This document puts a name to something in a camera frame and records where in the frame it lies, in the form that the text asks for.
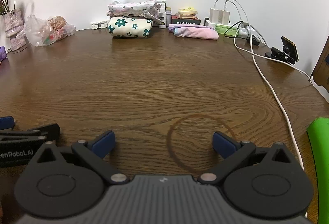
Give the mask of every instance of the wooden table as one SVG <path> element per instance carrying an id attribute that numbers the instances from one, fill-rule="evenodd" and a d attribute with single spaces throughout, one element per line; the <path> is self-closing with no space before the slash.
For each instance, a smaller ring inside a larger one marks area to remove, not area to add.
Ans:
<path id="1" fill-rule="evenodd" d="M 109 162 L 129 176 L 200 174 L 220 159 L 211 145 L 216 130 L 262 147 L 282 141 L 294 152 L 272 93 L 251 56 L 237 51 L 232 39 L 176 38 L 156 27 L 152 32 L 148 39 L 112 39 L 105 29 L 83 30 L 47 47 L 9 54 L 0 65 L 0 115 L 12 115 L 21 130 L 57 122 L 59 145 L 112 129 L 117 145 Z M 257 62 L 291 120 L 314 185 L 309 218 L 316 222 L 316 175 L 306 128 L 328 116 L 329 105 L 299 72 Z M 0 169 L 1 186 L 12 189 L 23 169 Z M 10 193 L 7 201 L 14 205 Z M 17 218 L 14 206 L 3 206 L 4 223 Z"/>

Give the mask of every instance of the white charger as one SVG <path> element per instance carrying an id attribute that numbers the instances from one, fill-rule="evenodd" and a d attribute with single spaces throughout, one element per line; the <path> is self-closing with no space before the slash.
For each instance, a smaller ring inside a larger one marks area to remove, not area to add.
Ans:
<path id="1" fill-rule="evenodd" d="M 209 21 L 211 23 L 228 25 L 229 19 L 230 19 L 230 12 L 226 11 L 226 7 L 224 7 L 224 10 L 210 8 Z"/>

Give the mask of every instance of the flower vase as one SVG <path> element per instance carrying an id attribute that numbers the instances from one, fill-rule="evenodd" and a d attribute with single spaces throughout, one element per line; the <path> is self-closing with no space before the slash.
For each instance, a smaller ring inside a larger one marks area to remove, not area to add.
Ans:
<path id="1" fill-rule="evenodd" d="M 3 16 L 6 37 L 10 39 L 10 48 L 15 51 L 26 44 L 25 37 L 16 38 L 24 28 L 20 9 L 12 10 Z"/>

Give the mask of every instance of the phone holder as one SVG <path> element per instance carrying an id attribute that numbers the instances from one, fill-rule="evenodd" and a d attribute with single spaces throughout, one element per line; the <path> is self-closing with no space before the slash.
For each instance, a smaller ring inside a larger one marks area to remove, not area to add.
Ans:
<path id="1" fill-rule="evenodd" d="M 273 47 L 271 48 L 271 52 L 265 53 L 265 57 L 294 65 L 296 62 L 298 62 L 298 54 L 295 44 L 285 37 L 281 37 L 281 40 L 283 43 L 283 51 Z"/>

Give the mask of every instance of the wooden cabinet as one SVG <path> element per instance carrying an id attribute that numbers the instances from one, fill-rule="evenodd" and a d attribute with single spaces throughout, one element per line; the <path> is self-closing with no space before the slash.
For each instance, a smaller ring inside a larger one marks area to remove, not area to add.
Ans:
<path id="1" fill-rule="evenodd" d="M 327 92 L 329 92 L 329 64 L 326 62 L 326 58 L 328 57 L 328 55 L 329 37 L 312 73 L 315 83 L 318 86 L 323 86 L 327 90 Z"/>

